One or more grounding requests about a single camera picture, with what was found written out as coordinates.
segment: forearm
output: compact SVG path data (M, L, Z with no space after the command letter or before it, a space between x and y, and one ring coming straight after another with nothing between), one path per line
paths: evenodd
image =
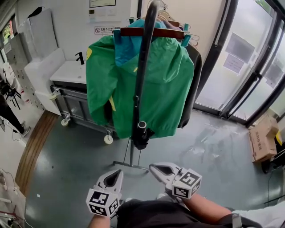
M230 210L198 194L194 194L190 199L183 201L191 212L208 224L217 224L221 218L231 214Z
M94 216L88 228L110 228L110 218Z

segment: black jacket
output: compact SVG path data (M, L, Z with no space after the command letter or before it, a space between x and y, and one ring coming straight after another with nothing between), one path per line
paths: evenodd
M136 201L124 203L117 212L117 228L232 228L232 215L217 225L205 224L185 207L166 201ZM244 228L262 228L256 222L241 218Z
M190 90L188 92L188 95L185 101L183 113L182 113L178 128L185 127L189 122L190 114L191 114L193 105L196 100L196 92L197 92L197 88L200 82L201 70L202 70L202 57L200 53L195 48L193 48L191 45L188 45L186 47L186 50L194 64L194 77L193 77L193 81L191 83Z

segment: wooden floor strip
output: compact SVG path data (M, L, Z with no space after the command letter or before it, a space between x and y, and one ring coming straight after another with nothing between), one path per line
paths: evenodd
M15 182L20 187L20 191L27 196L29 185L33 176L37 158L41 149L57 121L58 115L45 111L31 133L30 139L23 152L20 164L18 166Z

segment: paper sign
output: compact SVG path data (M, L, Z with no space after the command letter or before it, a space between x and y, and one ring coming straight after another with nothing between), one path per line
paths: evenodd
M116 5L116 0L90 0L90 8Z
M12 51L12 47L11 47L10 43L8 42L4 46L4 52L5 52L5 54L8 54L8 52L10 52L10 51Z
M114 30L114 26L96 26L94 27L94 34L95 35L112 35Z
M239 58L245 63L248 63L255 47L248 43L245 39L232 33L231 38L228 42L226 52Z
M108 16L116 16L116 14L117 14L117 8L116 8L116 7L113 7L113 9L108 9L107 12L108 12L108 13L107 13Z
M241 68L243 67L244 62L242 60L239 60L238 58L228 55L224 67L232 70L233 72L239 73Z

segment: green jacket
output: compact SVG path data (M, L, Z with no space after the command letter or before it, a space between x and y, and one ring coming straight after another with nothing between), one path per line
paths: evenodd
M119 138L131 135L138 54L117 66L112 36L87 50L86 80L89 111L99 125L108 124L104 105L110 100ZM158 37L151 43L140 106L140 121L155 137L172 136L180 122L193 79L194 65L176 39Z

